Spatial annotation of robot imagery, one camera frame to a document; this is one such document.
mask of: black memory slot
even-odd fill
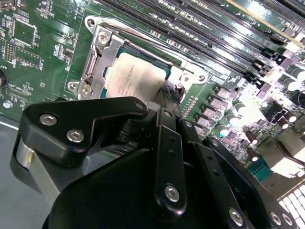
[[[148,2],[152,2],[152,1],[148,1],[145,0],[145,3],[143,2],[139,2],[138,0],[135,0],[135,2],[139,5],[146,5]],[[147,8],[149,8],[154,14],[158,15],[158,17],[163,17],[163,14],[165,13],[169,13],[171,14],[171,16],[175,16],[176,17],[176,13],[172,12],[171,10],[166,10],[166,8],[162,7],[162,11],[163,13],[160,13],[159,11],[155,11],[153,9],[151,9],[149,6],[146,5]],[[212,45],[214,47],[217,47],[221,50],[223,50],[224,52],[227,52],[229,54],[231,54],[235,59],[237,59],[240,63],[244,64],[244,65],[251,65],[253,63],[253,61],[255,60],[255,58],[240,50],[237,49],[235,47],[233,47],[229,42],[222,40],[220,37],[214,35],[213,33],[211,33],[210,31],[200,27],[199,25],[197,25],[196,23],[193,23],[189,20],[187,20],[184,17],[180,18],[180,21],[177,20],[169,20],[171,23],[173,23],[176,26],[179,26],[179,28],[182,28],[183,30],[187,31],[190,34],[195,35],[196,37],[200,38],[201,40],[207,42],[209,45]]]
[[[176,5],[177,7],[179,7],[179,3],[177,2],[181,2],[180,0],[167,0],[167,2]],[[207,0],[202,0],[202,2],[204,2],[205,4],[209,5],[211,8],[213,8],[215,11],[231,18],[232,20],[234,20],[235,22],[243,25],[244,27],[246,27],[247,29],[249,29],[251,32],[256,33],[257,35],[261,36],[262,38],[264,38],[267,41],[270,41],[270,37],[268,37],[267,35],[265,35],[262,31],[260,31],[258,28],[252,26],[251,24],[249,24],[248,22],[240,19],[239,17],[237,17],[236,15],[232,14],[230,11],[227,11],[226,9],[222,8],[221,6],[215,4],[215,2],[212,1],[207,1]]]
[[[280,3],[289,7],[296,13],[300,14],[302,17],[305,17],[305,6],[296,0],[279,0]]]
[[[238,74],[239,76],[243,76],[242,66],[237,65],[231,61],[226,61],[224,57],[211,51],[209,48],[204,47],[198,43],[195,43],[193,40],[182,36],[179,33],[175,33],[175,31],[169,31],[170,28],[164,26],[163,24],[152,20],[151,17],[148,17],[141,12],[133,9],[132,7],[124,4],[123,2],[117,0],[98,0],[98,2],[104,4],[110,9],[113,9],[122,15],[129,17],[130,19],[134,20],[135,22],[141,23],[153,31],[160,33],[163,36],[168,37],[169,39],[175,41],[176,43],[187,47],[189,50],[192,50],[194,53],[201,55],[207,59],[212,59],[215,62],[223,65],[225,68],[229,69],[230,71]]]
[[[170,14],[171,16],[175,17],[178,20],[185,19],[183,16],[169,10],[167,7],[155,2],[154,0],[140,0],[142,2],[145,2],[146,5],[153,6],[157,8],[158,10],[161,10],[164,13]],[[175,7],[179,7],[179,3],[171,2],[172,5]],[[236,38],[240,43],[242,43],[244,46],[248,47],[249,49],[252,49],[254,52],[260,52],[259,48],[264,47],[260,42],[257,42],[255,39],[251,37],[247,37],[244,34],[240,33],[235,27],[229,25],[228,23],[216,18],[210,13],[207,13],[200,7],[196,7],[194,3],[190,3],[189,7],[194,8],[199,12],[200,14],[195,13],[193,10],[185,9],[184,11],[188,14],[200,19],[205,24],[216,28],[217,30],[221,31],[222,33],[226,34],[227,36]],[[184,20],[184,22],[188,22],[190,25],[195,24],[192,21]]]
[[[240,43],[242,43],[243,45],[247,46],[248,48],[252,49],[254,52],[260,52],[259,48],[263,47],[263,45],[256,41],[255,39],[248,37],[242,33],[240,33],[234,26],[226,23],[223,20],[220,20],[219,18],[215,17],[214,15],[212,15],[211,13],[208,13],[206,11],[204,11],[201,7],[199,7],[198,5],[194,4],[194,3],[190,3],[189,8],[192,8],[192,10],[187,9],[186,11],[189,14],[193,14],[195,15],[197,18],[201,19],[201,20],[210,20],[209,24],[212,25],[212,22],[215,24],[215,26],[213,26],[214,28],[217,28],[219,31],[225,33],[227,36],[233,36],[236,39],[238,39],[240,41]]]
[[[285,5],[281,4],[277,0],[259,0],[264,5],[268,6],[269,8],[273,9],[275,12],[282,15],[284,18],[287,18],[294,24],[304,28],[305,27],[305,19],[298,15],[296,12],[292,11]]]

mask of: silver screw head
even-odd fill
[[[100,32],[98,34],[97,40],[101,45],[106,45],[108,44],[110,38],[105,32]]]
[[[287,216],[285,213],[282,213],[282,216],[285,220],[285,222],[289,225],[292,226],[294,223],[291,221],[291,219],[289,218],[289,216]]]
[[[79,130],[69,130],[67,132],[67,138],[71,142],[80,143],[84,140],[84,134]]]
[[[143,106],[142,104],[140,104],[140,103],[135,103],[135,105],[136,105],[138,108],[140,108],[140,109],[143,109],[143,108],[144,108],[144,106]]]
[[[171,202],[178,202],[180,199],[178,190],[172,185],[167,185],[165,187],[165,195]]]
[[[10,109],[13,107],[13,103],[9,100],[6,100],[3,102],[3,106],[6,108],[6,109]]]
[[[219,145],[216,139],[212,139],[211,142],[212,142],[212,144],[214,146],[218,146]]]
[[[75,90],[76,89],[76,85],[74,83],[69,84],[69,88],[71,90]]]
[[[168,112],[168,111],[164,111],[164,114],[165,114],[167,117],[171,117],[171,116],[172,116],[172,114],[171,114],[170,112]]]
[[[188,126],[188,127],[192,127],[192,124],[191,124],[189,121],[186,121],[185,124],[186,124],[186,126]]]
[[[234,208],[229,208],[229,215],[237,226],[241,227],[244,224],[242,216]]]
[[[39,120],[44,125],[55,125],[57,123],[57,118],[51,114],[42,114]]]
[[[281,219],[274,212],[270,212],[270,216],[274,223],[276,223],[278,226],[282,225]]]

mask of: motherboard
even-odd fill
[[[0,115],[20,120],[58,100],[148,102],[169,81],[175,115],[259,181],[304,174],[303,0],[0,0],[0,24]]]

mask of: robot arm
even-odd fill
[[[134,97],[29,106],[10,165],[52,206],[45,228],[297,228],[217,139],[201,142],[172,108]],[[88,156],[130,142],[84,175]]]

